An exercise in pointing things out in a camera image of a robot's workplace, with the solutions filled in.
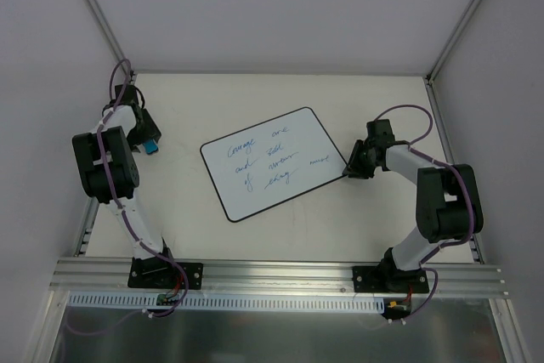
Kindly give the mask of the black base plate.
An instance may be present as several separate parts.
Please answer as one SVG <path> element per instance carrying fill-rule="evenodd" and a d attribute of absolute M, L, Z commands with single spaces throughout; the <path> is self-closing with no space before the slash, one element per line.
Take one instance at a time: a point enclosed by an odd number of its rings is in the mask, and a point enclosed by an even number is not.
<path fill-rule="evenodd" d="M 356 293 L 408 293 L 429 292 L 426 273 L 421 269 L 385 271 L 377 265 L 354 266 L 352 268 L 354 291 Z"/>
<path fill-rule="evenodd" d="M 178 268 L 159 258 L 133 258 L 128 276 L 127 286 L 137 289 L 174 289 L 180 284 L 180 289 L 200 290 L 204 265 L 202 263 L 178 262 L 185 272 L 188 284 Z"/>

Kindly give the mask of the aluminium frame post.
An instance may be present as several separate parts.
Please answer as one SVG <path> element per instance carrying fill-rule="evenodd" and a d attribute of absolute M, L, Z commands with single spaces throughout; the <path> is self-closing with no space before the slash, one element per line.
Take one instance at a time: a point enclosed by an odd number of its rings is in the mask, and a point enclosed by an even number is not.
<path fill-rule="evenodd" d="M 122 46 L 118 42 L 114 31 L 111 29 L 111 25 L 107 20 L 103 9 L 99 5 L 98 0 L 83 0 L 83 2 L 92 16 L 95 25 L 98 27 L 99 32 L 105 40 L 105 44 L 110 50 L 110 53 L 115 61 L 119 62 L 125 59 L 126 55 L 122 50 Z"/>
<path fill-rule="evenodd" d="M 469 0 L 464 10 L 461 13 L 461 16 L 457 20 L 456 24 L 450 35 L 447 37 L 447 40 L 439 52 L 438 57 L 434 61 L 430 71 L 426 75 L 425 79 L 427 83 L 432 84 L 434 80 L 438 77 L 440 71 L 444 67 L 445 63 L 449 59 L 450 54 L 452 53 L 454 47 L 459 42 L 464 31 L 468 28 L 469 23 L 475 16 L 476 12 L 479 9 L 479 6 L 484 0 Z"/>

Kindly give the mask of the blue whiteboard eraser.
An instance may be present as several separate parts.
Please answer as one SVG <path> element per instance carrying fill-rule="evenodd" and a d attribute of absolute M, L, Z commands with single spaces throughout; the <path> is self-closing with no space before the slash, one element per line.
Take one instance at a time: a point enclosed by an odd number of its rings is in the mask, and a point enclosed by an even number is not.
<path fill-rule="evenodd" d="M 159 151 L 159 147 L 155 140 L 149 139 L 145 141 L 143 144 L 144 151 L 147 155 L 153 155 Z"/>

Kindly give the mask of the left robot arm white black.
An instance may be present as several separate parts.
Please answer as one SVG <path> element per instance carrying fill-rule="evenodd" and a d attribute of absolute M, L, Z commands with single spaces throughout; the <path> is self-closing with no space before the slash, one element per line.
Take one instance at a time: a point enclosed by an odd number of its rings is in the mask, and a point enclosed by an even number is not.
<path fill-rule="evenodd" d="M 161 131 L 134 85 L 115 86 L 114 96 L 91 131 L 71 142 L 87 196 L 115 216 L 133 249 L 128 285 L 132 288 L 185 289 L 184 276 L 158 228 L 145 216 L 139 199 L 139 170 L 133 153 L 158 151 Z"/>

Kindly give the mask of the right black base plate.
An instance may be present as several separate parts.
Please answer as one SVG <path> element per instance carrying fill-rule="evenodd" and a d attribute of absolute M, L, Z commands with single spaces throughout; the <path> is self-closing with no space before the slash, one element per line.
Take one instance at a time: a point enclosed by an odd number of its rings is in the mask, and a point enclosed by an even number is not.
<path fill-rule="evenodd" d="M 354 266 L 352 268 L 354 291 L 356 293 L 408 293 L 429 292 L 426 273 L 421 269 L 385 271 L 377 265 Z"/>

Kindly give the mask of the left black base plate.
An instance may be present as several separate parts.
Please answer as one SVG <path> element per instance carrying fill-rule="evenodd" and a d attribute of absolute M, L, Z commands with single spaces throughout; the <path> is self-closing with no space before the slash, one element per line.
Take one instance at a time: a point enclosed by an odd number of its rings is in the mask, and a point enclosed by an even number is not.
<path fill-rule="evenodd" d="M 200 290 L 204 265 L 202 263 L 178 262 L 185 272 L 188 284 L 178 268 L 159 258 L 133 258 L 128 276 L 127 286 L 137 289 L 174 289 L 180 284 L 180 289 Z"/>

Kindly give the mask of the white whiteboard black frame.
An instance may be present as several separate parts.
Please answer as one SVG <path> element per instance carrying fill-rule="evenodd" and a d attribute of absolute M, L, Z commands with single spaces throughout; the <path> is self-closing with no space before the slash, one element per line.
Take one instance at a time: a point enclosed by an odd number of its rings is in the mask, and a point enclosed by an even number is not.
<path fill-rule="evenodd" d="M 209 141 L 200 153 L 231 223 L 339 180 L 347 165 L 308 106 Z"/>

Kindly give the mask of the aluminium mounting rail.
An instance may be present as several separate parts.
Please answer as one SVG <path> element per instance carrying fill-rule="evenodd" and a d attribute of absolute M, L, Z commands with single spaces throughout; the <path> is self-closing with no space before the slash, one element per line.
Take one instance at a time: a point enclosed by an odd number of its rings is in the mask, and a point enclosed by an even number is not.
<path fill-rule="evenodd" d="M 204 293 L 335 296 L 354 295 L 352 263 L 202 260 Z M 61 258 L 51 290 L 128 289 L 128 258 Z M 509 298 L 500 267 L 430 264 L 438 272 L 437 298 Z"/>

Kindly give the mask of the left aluminium frame post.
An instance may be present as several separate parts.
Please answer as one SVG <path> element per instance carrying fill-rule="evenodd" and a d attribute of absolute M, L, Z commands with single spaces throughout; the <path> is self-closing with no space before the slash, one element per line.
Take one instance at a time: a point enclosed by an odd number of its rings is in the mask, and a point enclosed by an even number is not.
<path fill-rule="evenodd" d="M 110 50 L 110 53 L 115 61 L 119 62 L 125 59 L 126 55 L 122 50 L 122 46 L 118 42 L 114 31 L 111 29 L 111 25 L 107 20 L 103 9 L 99 5 L 98 0 L 83 0 L 83 2 L 92 16 L 95 25 L 98 27 L 99 32 L 105 40 L 105 44 Z"/>

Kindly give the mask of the right aluminium frame post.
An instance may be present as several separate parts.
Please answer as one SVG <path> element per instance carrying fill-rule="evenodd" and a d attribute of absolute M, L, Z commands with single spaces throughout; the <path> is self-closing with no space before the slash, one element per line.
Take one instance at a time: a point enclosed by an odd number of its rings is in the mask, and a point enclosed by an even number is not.
<path fill-rule="evenodd" d="M 447 40 L 439 52 L 438 57 L 434 61 L 430 71 L 426 75 L 425 79 L 427 83 L 432 84 L 434 80 L 438 77 L 440 71 L 444 67 L 445 63 L 449 59 L 450 54 L 452 53 L 454 47 L 459 42 L 464 31 L 468 28 L 469 23 L 475 16 L 476 12 L 479 9 L 479 6 L 484 0 L 469 0 L 464 10 L 461 13 L 461 16 L 457 20 L 456 24 L 450 35 L 447 37 Z"/>

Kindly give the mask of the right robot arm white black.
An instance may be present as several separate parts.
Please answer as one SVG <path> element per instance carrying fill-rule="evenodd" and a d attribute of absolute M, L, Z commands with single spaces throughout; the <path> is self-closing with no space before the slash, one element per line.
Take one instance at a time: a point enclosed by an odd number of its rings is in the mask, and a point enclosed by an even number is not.
<path fill-rule="evenodd" d="M 416 226 L 390 247 L 372 267 L 352 269 L 357 293 L 427 293 L 424 265 L 447 247 L 469 241 L 483 228 L 483 212 L 473 168 L 437 161 L 397 140 L 390 122 L 366 125 L 367 136 L 355 142 L 343 175 L 371 179 L 376 169 L 397 173 L 416 186 Z"/>

